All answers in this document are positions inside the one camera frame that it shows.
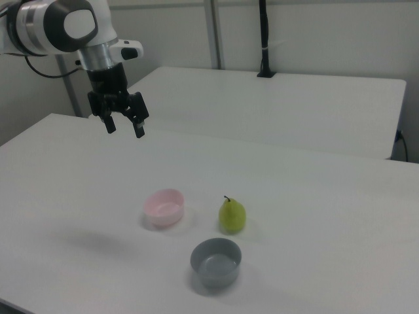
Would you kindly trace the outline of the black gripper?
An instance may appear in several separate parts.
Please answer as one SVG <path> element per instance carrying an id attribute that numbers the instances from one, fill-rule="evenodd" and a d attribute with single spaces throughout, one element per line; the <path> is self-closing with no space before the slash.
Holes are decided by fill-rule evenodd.
<path id="1" fill-rule="evenodd" d="M 107 133 L 116 130 L 111 111 L 124 112 L 132 122 L 137 138 L 145 135 L 144 124 L 149 112 L 141 93 L 130 94 L 127 91 L 128 81 L 124 67 L 121 63 L 100 71 L 88 71 L 88 78 L 92 91 L 88 93 L 88 101 L 92 114 L 98 116 L 105 124 Z M 105 96 L 116 101 L 116 105 L 109 108 Z"/>

